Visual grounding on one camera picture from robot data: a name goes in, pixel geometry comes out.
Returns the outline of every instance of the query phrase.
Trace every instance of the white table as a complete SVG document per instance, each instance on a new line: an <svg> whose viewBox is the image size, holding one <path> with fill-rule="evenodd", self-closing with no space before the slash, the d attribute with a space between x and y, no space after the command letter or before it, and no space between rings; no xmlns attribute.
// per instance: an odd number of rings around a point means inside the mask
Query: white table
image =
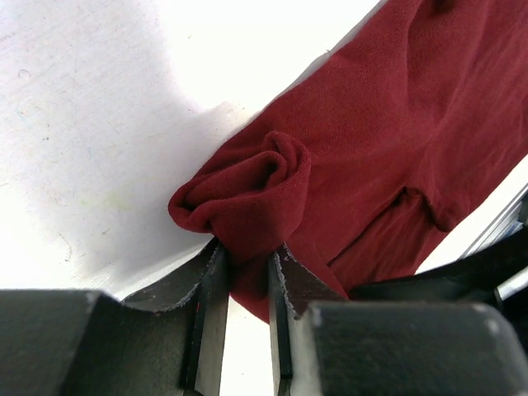
<svg viewBox="0 0 528 396"><path fill-rule="evenodd" d="M209 237L171 194L377 3L4 0L0 287L124 297L183 263ZM222 392L271 394L266 327L229 320Z"/></svg>

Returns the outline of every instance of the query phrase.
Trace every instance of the red cloth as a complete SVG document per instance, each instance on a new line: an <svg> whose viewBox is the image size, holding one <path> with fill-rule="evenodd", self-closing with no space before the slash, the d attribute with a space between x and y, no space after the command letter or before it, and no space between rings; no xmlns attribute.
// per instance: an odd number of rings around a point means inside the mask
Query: red cloth
<svg viewBox="0 0 528 396"><path fill-rule="evenodd" d="M224 144L169 203L232 255L266 320L287 242L342 295L413 274L528 153L528 2L389 0Z"/></svg>

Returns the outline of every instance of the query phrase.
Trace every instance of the crumpled fabric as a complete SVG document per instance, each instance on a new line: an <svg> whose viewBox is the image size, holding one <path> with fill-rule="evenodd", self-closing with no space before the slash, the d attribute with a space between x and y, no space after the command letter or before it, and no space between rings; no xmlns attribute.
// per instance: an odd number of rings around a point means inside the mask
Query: crumpled fabric
<svg viewBox="0 0 528 396"><path fill-rule="evenodd" d="M268 319L282 243L343 296L413 274L528 154L528 2L388 0L169 202Z"/></svg>

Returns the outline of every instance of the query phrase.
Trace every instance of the black plastic part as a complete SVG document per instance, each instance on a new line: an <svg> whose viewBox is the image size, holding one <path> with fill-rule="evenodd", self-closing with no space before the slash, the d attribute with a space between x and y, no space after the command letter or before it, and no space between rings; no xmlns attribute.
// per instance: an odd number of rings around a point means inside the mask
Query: black plastic part
<svg viewBox="0 0 528 396"><path fill-rule="evenodd" d="M225 266L212 241L123 303L93 290L0 291L0 395L218 396Z"/></svg>
<svg viewBox="0 0 528 396"><path fill-rule="evenodd" d="M286 247L277 251L268 268L274 306L271 340L278 350L274 356L286 356L290 362L273 361L276 395L528 392L526 354L511 324L493 307L342 301ZM489 272L493 266L484 266L484 273ZM485 299L479 290L472 298ZM517 298L516 304L522 304ZM513 300L507 302L516 309Z"/></svg>
<svg viewBox="0 0 528 396"><path fill-rule="evenodd" d="M423 272L353 289L353 300L474 301L502 309L497 287L528 266L528 229L473 256Z"/></svg>
<svg viewBox="0 0 528 396"><path fill-rule="evenodd" d="M503 314L516 329L519 341L528 354L528 287L504 300Z"/></svg>
<svg viewBox="0 0 528 396"><path fill-rule="evenodd" d="M486 305L314 303L302 321L313 352L299 359L313 360L321 395L528 391L516 334Z"/></svg>

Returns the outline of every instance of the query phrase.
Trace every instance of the white background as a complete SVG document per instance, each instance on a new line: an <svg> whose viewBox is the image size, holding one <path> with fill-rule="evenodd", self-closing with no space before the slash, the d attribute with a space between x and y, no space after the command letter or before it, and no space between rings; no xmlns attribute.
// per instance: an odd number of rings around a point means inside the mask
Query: white background
<svg viewBox="0 0 528 396"><path fill-rule="evenodd" d="M171 194L376 3L4 0L0 287L124 297L184 262L209 237L172 223ZM526 168L427 265L456 259ZM271 390L267 328L232 304L222 393Z"/></svg>

